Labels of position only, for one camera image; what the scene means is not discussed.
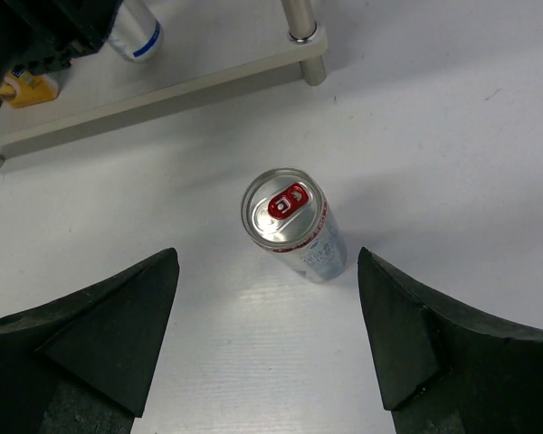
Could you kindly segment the silver blue can red tab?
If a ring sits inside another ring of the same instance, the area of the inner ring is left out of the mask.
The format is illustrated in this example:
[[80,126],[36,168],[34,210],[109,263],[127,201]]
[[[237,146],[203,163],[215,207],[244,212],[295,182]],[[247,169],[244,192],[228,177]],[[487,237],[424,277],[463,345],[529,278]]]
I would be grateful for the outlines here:
[[124,59],[145,62],[161,48],[164,31],[148,6],[139,0],[121,2],[107,44]]

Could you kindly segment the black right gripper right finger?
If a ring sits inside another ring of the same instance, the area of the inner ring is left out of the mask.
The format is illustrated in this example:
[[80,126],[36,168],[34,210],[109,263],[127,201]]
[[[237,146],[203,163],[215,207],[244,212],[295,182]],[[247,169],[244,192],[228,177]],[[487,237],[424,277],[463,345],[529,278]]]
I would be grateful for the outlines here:
[[398,433],[543,433],[543,330],[468,306],[362,249],[359,298]]

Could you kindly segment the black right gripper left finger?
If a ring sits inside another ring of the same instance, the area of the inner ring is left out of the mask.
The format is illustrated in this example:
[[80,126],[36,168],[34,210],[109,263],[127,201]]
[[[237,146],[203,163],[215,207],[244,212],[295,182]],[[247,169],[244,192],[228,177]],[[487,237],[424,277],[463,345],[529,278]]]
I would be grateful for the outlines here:
[[143,415],[176,295],[168,248],[0,318],[0,433],[128,433]]

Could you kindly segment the white two-tier wooden shelf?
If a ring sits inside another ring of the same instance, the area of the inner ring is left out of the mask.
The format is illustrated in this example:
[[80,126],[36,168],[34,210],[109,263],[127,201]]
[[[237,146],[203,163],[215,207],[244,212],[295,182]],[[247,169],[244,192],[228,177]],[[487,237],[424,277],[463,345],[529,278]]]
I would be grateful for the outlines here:
[[59,97],[28,108],[0,108],[0,168],[8,158],[162,116],[186,94],[291,64],[328,49],[323,2],[297,6],[317,23],[294,40],[295,14],[282,1],[152,1],[165,31],[149,61],[122,59],[109,46],[74,61]]

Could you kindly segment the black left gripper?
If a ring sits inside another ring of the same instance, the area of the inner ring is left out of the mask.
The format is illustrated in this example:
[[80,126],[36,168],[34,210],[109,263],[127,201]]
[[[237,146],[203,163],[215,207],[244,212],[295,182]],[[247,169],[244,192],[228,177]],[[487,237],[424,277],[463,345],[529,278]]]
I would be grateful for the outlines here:
[[116,0],[0,0],[0,86],[6,73],[64,71],[99,52],[117,16]]

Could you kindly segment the pineapple juice carton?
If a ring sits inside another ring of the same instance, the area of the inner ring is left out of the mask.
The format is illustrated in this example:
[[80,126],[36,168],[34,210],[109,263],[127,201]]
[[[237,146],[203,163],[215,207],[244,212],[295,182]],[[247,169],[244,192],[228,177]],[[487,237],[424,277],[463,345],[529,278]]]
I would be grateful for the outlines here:
[[49,74],[32,75],[20,70],[8,72],[0,86],[0,99],[12,109],[22,109],[57,99],[60,85]]

